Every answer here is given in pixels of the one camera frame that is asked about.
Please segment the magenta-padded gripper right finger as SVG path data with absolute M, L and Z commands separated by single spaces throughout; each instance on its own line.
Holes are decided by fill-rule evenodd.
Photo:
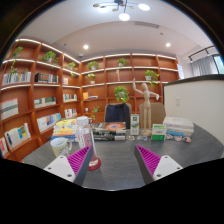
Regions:
M 135 146 L 134 155 L 145 184 L 152 183 L 182 169 L 182 166 L 170 156 L 159 156 L 139 145 Z

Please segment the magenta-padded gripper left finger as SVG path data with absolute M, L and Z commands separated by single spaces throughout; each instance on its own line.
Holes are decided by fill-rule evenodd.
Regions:
M 87 146 L 72 153 L 68 157 L 57 157 L 44 170 L 81 186 L 84 182 L 92 156 L 93 147 Z

